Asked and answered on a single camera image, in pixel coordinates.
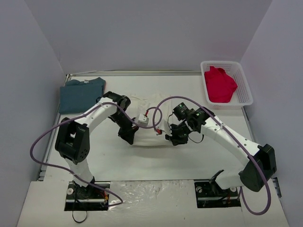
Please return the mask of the white t shirt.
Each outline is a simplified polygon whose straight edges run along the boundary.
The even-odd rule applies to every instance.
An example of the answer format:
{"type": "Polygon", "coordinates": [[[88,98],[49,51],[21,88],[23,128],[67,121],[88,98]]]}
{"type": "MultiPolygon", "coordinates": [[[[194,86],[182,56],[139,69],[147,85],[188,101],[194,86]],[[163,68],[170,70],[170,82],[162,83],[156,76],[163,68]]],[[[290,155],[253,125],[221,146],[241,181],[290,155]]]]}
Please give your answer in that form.
{"type": "MultiPolygon", "coordinates": [[[[152,126],[152,118],[154,114],[154,108],[160,101],[166,98],[162,94],[153,94],[148,97],[142,97],[137,95],[130,95],[130,106],[127,108],[127,114],[134,118],[139,114],[144,114],[149,118],[148,127],[152,126]]],[[[172,113],[172,103],[167,101],[163,103],[155,115],[155,122],[161,122],[161,120],[168,120],[168,116],[172,113]]],[[[134,146],[152,147],[152,146],[171,146],[171,143],[165,139],[164,135],[156,135],[154,128],[139,130],[134,136],[134,146]]]]}

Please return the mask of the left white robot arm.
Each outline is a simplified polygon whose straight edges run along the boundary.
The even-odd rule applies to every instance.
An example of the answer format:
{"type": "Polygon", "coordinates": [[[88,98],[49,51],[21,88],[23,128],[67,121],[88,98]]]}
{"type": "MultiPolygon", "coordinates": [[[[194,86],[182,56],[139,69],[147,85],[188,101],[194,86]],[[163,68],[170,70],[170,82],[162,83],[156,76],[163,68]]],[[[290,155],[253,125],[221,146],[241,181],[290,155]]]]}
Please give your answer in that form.
{"type": "Polygon", "coordinates": [[[138,127],[123,113],[130,104],[131,100],[128,97],[107,92],[94,106],[83,113],[83,118],[73,121],[69,118],[62,120],[65,124],[59,127],[55,149],[68,163],[70,170],[84,180],[82,182],[76,177],[73,178],[75,190],[81,194],[81,197],[89,198],[96,191],[95,178],[87,162],[92,131],[109,118],[119,126],[118,136],[130,145],[134,143],[134,135],[138,127]]]}

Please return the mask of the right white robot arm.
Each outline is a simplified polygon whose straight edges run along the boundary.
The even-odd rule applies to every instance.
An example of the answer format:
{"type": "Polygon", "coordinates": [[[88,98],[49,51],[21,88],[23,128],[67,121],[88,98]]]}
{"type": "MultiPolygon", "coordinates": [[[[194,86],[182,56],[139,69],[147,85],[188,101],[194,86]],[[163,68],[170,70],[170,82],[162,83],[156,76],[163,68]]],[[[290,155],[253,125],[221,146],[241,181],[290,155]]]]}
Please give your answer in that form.
{"type": "Polygon", "coordinates": [[[220,122],[210,110],[188,109],[184,103],[180,103],[173,109],[173,114],[180,123],[171,124],[171,135],[165,138],[174,146],[187,144],[189,134],[198,132],[220,144],[242,164],[241,168],[232,171],[219,170],[210,179],[213,194],[221,195],[229,188],[240,186],[259,192],[264,182],[257,169],[261,169],[266,180],[276,172],[275,150],[272,146],[262,146],[241,136],[220,122]]]}

